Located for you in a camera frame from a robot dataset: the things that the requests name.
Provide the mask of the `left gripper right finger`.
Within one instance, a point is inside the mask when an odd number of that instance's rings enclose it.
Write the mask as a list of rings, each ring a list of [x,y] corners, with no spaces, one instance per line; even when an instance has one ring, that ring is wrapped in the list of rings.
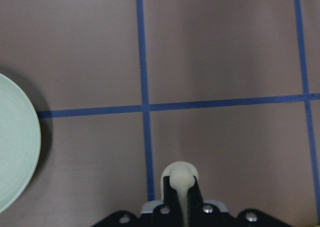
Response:
[[[194,184],[187,190],[186,197],[186,226],[196,227],[200,224],[203,215],[204,200],[200,191],[197,178],[194,176]]]

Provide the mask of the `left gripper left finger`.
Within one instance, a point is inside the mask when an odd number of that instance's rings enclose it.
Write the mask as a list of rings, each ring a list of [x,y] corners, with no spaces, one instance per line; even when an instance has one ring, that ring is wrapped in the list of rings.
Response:
[[[183,227],[184,218],[182,214],[181,205],[178,198],[178,193],[170,185],[170,177],[163,178],[163,204],[169,212],[162,214],[165,219],[166,227]]]

